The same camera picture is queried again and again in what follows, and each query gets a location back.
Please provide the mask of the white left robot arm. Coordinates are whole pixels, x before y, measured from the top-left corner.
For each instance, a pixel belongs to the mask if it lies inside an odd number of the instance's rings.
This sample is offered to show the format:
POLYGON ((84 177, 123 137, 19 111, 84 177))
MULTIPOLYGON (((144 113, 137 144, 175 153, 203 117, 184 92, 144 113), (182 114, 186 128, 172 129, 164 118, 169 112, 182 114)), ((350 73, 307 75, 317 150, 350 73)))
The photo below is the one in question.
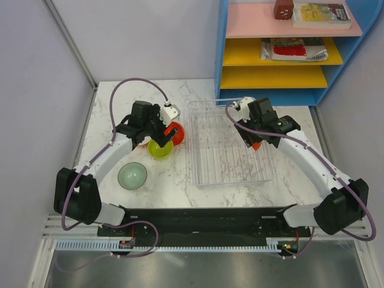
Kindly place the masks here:
POLYGON ((177 130, 166 130, 180 115, 176 105, 159 106, 135 101, 131 113, 113 128, 112 139, 91 160, 56 176, 54 211, 83 224, 106 224, 119 236, 131 231, 132 222, 125 218, 121 206, 102 202, 98 186, 112 168, 150 137, 160 147, 170 143, 177 130))

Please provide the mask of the orange bowl white inside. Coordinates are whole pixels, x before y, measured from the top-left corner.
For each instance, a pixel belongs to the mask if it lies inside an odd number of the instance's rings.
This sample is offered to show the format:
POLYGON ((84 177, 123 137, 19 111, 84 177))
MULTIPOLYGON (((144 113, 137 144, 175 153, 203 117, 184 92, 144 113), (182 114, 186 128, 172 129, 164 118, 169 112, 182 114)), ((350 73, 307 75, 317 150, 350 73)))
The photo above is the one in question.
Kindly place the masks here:
POLYGON ((148 145, 149 141, 143 141, 142 143, 139 144, 139 147, 146 147, 148 145))

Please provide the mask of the yellow cover book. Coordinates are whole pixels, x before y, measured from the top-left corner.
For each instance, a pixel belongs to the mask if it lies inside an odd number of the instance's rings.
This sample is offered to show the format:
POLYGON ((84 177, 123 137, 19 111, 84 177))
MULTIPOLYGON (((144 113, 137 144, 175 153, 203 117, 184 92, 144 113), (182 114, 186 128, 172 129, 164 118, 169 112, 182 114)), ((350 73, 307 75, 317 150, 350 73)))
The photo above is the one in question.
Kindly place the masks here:
POLYGON ((294 28, 349 29, 352 18, 342 3, 295 2, 291 23, 294 28))

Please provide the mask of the red brown box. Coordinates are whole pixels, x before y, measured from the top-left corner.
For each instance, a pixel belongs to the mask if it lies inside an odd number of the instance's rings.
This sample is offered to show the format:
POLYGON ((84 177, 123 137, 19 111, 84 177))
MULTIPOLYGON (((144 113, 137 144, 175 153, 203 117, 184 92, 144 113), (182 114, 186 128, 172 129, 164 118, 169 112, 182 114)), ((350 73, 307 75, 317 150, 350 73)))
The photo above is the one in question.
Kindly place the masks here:
POLYGON ((290 20, 293 14, 293 0, 276 0, 274 5, 274 18, 276 20, 290 20))

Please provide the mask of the red spiral notebook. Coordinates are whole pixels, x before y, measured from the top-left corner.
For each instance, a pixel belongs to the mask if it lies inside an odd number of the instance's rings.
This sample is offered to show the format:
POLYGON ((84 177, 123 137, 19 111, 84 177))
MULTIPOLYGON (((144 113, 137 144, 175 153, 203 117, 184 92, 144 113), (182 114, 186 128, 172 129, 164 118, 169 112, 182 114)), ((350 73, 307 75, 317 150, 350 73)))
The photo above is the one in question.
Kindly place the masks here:
POLYGON ((328 50, 322 38, 263 38, 260 59, 286 62, 317 62, 327 60, 328 50))

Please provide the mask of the pale green ceramic bowl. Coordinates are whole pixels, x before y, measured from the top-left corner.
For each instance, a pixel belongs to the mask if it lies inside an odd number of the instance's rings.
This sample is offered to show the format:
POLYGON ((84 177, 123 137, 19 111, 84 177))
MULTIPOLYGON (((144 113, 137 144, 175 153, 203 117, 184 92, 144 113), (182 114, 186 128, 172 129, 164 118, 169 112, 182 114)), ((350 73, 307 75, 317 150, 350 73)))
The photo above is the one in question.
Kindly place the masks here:
POLYGON ((145 166, 138 162, 125 164, 118 172, 118 183, 126 190, 136 190, 144 185, 148 177, 145 166))

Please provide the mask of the lime green plastic bowl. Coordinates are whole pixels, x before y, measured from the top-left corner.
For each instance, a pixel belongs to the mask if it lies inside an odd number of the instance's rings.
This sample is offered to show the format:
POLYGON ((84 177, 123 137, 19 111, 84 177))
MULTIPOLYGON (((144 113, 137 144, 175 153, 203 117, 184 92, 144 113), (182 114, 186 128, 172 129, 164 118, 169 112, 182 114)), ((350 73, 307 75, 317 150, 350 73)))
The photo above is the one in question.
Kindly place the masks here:
POLYGON ((173 148, 174 148, 174 145, 172 141, 167 142, 164 147, 160 147, 156 141, 150 140, 147 146, 149 154, 154 159, 159 159, 159 160, 169 157, 173 152, 173 148))

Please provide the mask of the blue shelf unit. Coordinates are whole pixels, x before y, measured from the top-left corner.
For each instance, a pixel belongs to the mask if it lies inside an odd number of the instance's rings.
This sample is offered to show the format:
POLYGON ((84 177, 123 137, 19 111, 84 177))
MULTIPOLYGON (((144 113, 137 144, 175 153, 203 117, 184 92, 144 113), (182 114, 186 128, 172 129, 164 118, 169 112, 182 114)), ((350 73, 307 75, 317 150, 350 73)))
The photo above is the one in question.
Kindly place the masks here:
POLYGON ((216 98, 318 105, 382 6, 382 1, 220 1, 216 98))

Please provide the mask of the aluminium corner rail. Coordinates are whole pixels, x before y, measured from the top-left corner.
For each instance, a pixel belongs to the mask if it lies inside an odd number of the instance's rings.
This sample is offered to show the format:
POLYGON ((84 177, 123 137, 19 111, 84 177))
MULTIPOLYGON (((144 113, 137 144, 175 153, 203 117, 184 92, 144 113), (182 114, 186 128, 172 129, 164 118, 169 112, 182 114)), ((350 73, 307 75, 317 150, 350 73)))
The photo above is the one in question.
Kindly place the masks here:
POLYGON ((96 91, 98 88, 98 82, 95 77, 92 75, 86 61, 84 60, 77 44, 75 43, 69 29, 67 28, 62 16, 59 13, 54 1, 52 0, 42 0, 43 5, 47 9, 51 19, 56 25, 59 33, 63 37, 67 47, 69 48, 72 56, 74 57, 77 65, 81 69, 83 75, 86 77, 88 83, 90 84, 93 91, 96 91))

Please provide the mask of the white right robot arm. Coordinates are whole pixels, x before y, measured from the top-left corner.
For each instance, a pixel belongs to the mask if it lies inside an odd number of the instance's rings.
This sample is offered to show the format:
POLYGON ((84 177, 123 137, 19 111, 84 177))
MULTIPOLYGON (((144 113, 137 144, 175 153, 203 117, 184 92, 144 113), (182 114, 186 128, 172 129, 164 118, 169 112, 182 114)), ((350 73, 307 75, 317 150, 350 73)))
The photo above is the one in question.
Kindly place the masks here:
POLYGON ((322 199, 283 208, 274 225, 279 235, 289 236, 301 226, 334 235, 367 216, 367 183, 353 180, 322 156, 291 116, 279 117, 268 98, 245 97, 232 106, 240 115, 232 122, 246 146, 266 142, 279 149, 304 172, 322 199))

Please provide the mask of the orange plastic bowl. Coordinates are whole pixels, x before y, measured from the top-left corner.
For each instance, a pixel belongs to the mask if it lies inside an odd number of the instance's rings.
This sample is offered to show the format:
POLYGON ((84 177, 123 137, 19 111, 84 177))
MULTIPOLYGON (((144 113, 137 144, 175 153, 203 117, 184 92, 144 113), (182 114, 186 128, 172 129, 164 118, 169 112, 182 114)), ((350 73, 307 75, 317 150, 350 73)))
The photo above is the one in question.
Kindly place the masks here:
POLYGON ((251 147, 253 148, 254 151, 257 151, 260 149, 261 145, 262 145, 261 142, 256 142, 256 143, 253 143, 251 147))
POLYGON ((172 143, 174 146, 178 146, 184 141, 184 137, 185 137, 184 127, 180 123, 173 121, 166 128, 164 134, 167 136, 172 130, 176 130, 176 133, 172 138, 172 143))

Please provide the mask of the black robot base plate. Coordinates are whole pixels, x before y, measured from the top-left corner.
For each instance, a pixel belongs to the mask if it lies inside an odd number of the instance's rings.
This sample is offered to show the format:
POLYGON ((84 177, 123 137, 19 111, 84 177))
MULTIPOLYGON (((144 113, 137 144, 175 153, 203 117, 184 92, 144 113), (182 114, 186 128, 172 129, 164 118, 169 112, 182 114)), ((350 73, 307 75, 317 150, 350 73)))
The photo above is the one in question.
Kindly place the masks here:
POLYGON ((124 223, 133 227, 103 226, 98 236, 129 237, 140 244, 265 244, 267 238, 309 237, 308 228, 289 227, 282 208, 167 208, 128 209, 124 223))

